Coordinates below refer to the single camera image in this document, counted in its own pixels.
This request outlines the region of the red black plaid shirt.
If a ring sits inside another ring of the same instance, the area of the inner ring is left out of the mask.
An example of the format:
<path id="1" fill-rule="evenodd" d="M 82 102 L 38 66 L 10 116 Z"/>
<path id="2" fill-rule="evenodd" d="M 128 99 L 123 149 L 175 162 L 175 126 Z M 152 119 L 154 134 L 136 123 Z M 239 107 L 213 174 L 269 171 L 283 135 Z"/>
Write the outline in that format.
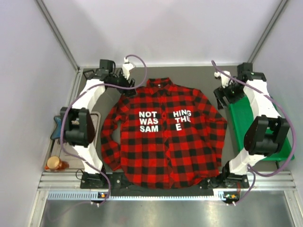
<path id="1" fill-rule="evenodd" d="M 103 162 L 150 189 L 186 188 L 219 174 L 227 121 L 196 88 L 149 79 L 103 122 Z"/>

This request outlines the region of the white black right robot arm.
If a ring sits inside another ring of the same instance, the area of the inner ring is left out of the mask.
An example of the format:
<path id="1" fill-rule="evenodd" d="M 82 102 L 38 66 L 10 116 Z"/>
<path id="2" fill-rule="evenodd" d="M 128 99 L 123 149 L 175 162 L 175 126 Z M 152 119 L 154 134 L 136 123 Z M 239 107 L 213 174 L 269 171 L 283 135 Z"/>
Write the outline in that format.
<path id="1" fill-rule="evenodd" d="M 284 145 L 290 125 L 276 110 L 267 90 L 264 73 L 254 72 L 251 63 L 242 63 L 237 67 L 237 76 L 223 71 L 212 62 L 214 77 L 221 81 L 221 86 L 214 90 L 218 108 L 247 97 L 253 115 L 253 121 L 243 139 L 243 149 L 228 161 L 222 172 L 214 179 L 215 185 L 237 184 L 244 181 L 248 171 L 259 161 L 279 153 Z"/>

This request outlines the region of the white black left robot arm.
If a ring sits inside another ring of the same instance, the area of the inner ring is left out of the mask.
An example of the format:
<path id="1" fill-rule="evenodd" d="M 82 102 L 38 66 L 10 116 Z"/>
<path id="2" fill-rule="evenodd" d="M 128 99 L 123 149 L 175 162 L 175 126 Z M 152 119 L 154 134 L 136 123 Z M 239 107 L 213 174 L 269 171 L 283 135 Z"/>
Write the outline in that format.
<path id="1" fill-rule="evenodd" d="M 117 88 L 121 94 L 133 95 L 135 81 L 129 77 L 134 68 L 135 65 L 127 57 L 120 71 L 116 71 L 114 61 L 101 59 L 99 68 L 84 72 L 86 85 L 79 96 L 68 107 L 60 110 L 61 150 L 83 163 L 80 179 L 82 188 L 101 188 L 107 181 L 94 144 L 96 130 L 91 111 L 108 87 Z"/>

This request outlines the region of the small black brooch box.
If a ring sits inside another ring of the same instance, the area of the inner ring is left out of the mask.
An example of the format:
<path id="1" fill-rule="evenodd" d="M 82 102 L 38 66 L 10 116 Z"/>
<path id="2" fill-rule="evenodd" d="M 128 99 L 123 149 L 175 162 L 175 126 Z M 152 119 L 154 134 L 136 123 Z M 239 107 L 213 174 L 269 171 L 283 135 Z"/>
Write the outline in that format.
<path id="1" fill-rule="evenodd" d="M 95 75 L 95 71 L 94 70 L 84 70 L 83 71 L 83 76 L 86 78 L 86 80 L 88 79 L 92 79 Z"/>

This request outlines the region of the green plastic bin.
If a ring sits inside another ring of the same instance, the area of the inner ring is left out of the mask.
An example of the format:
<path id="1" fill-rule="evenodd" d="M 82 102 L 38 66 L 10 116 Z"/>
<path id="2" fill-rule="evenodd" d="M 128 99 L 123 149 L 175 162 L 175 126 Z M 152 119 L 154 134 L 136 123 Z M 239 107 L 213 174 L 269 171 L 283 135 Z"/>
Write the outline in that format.
<path id="1" fill-rule="evenodd" d="M 254 115 L 245 96 L 229 104 L 231 122 L 237 142 L 237 154 L 247 150 L 250 155 L 264 154 L 264 161 L 286 161 L 292 149 L 287 138 L 291 130 L 288 121 L 268 113 Z"/>

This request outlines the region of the blue star-shaped dish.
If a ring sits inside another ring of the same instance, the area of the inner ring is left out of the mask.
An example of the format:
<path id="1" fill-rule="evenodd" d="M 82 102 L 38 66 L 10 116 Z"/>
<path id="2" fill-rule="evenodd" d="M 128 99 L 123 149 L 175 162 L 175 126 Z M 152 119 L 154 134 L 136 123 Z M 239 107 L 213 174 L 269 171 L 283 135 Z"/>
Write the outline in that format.
<path id="1" fill-rule="evenodd" d="M 56 140 L 59 139 L 61 136 L 61 127 L 62 127 L 62 120 L 59 115 L 55 116 L 54 118 L 55 121 L 55 129 L 52 132 L 52 135 L 50 137 L 51 140 Z"/>

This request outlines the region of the orange brown cup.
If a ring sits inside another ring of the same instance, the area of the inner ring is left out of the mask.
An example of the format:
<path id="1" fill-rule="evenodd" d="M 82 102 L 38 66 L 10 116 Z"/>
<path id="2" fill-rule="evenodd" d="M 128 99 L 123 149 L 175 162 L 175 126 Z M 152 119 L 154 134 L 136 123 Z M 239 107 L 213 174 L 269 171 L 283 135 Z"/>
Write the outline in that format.
<path id="1" fill-rule="evenodd" d="M 69 168 L 69 164 L 66 161 L 62 161 L 58 156 L 52 156 L 48 158 L 45 170 L 50 171 L 62 171 Z"/>

